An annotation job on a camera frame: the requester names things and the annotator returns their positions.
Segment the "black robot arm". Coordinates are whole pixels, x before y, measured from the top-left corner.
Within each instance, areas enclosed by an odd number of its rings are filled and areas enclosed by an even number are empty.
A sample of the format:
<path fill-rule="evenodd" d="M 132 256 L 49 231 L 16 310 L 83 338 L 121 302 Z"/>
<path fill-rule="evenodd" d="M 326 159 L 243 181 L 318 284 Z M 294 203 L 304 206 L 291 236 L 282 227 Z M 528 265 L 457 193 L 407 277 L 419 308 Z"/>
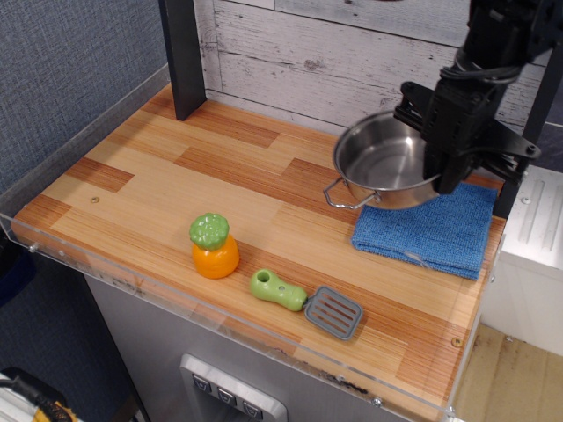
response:
<path fill-rule="evenodd" d="M 450 194 L 483 167 L 521 181 L 539 147 L 495 115 L 508 86 L 523 68 L 562 43 L 560 1 L 472 1 L 468 33 L 434 89 L 401 85 L 396 119 L 419 131 L 426 146 L 423 178 Z"/>

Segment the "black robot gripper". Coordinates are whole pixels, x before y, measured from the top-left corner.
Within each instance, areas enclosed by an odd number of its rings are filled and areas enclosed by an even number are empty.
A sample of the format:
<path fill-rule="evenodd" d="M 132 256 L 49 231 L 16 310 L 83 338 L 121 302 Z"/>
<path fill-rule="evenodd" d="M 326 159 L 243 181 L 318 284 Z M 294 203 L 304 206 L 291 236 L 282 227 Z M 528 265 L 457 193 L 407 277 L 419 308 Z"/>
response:
<path fill-rule="evenodd" d="M 433 90 L 415 82 L 401 85 L 394 117 L 418 130 L 426 142 L 424 179 L 451 194 L 480 167 L 520 184 L 539 147 L 495 119 L 506 90 L 478 80 L 441 79 Z"/>

